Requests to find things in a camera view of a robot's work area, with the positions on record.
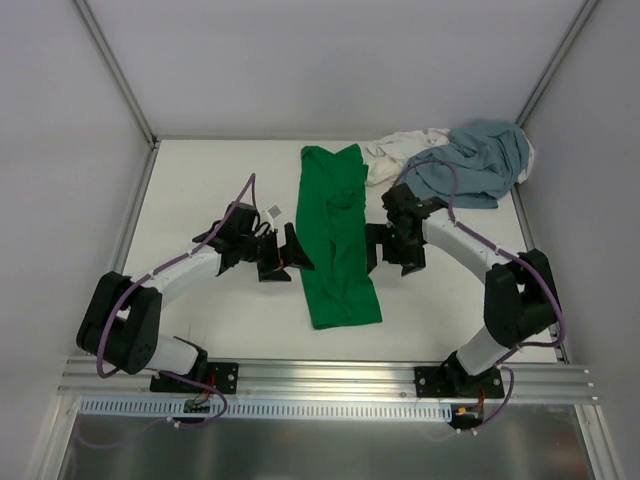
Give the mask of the green t-shirt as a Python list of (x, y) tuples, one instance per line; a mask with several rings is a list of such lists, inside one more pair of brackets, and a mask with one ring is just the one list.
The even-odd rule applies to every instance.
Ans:
[(295, 229), (314, 264), (301, 278), (316, 330), (383, 321), (367, 272), (367, 176), (356, 144), (337, 152), (319, 146), (301, 150)]

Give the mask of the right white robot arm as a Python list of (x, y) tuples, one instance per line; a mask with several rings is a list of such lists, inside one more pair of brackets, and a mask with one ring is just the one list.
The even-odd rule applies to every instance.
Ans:
[(484, 287), (483, 325), (436, 367), (414, 370), (419, 398), (501, 398), (499, 365), (560, 320), (561, 308), (547, 257), (539, 250), (513, 255), (453, 219), (449, 205), (388, 192), (387, 221), (366, 226), (367, 268), (398, 265), (404, 276), (426, 267), (434, 246), (470, 271)]

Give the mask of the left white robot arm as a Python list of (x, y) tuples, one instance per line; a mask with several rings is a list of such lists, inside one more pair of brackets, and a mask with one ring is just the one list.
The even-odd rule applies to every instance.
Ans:
[(194, 237), (189, 250), (139, 279), (110, 271), (98, 281), (76, 335), (77, 346), (115, 370), (172, 373), (186, 391), (207, 382), (205, 351), (160, 332), (164, 307), (240, 262), (253, 263), (261, 282), (288, 282), (288, 268), (311, 271), (294, 226), (260, 224), (256, 207), (230, 204), (222, 219)]

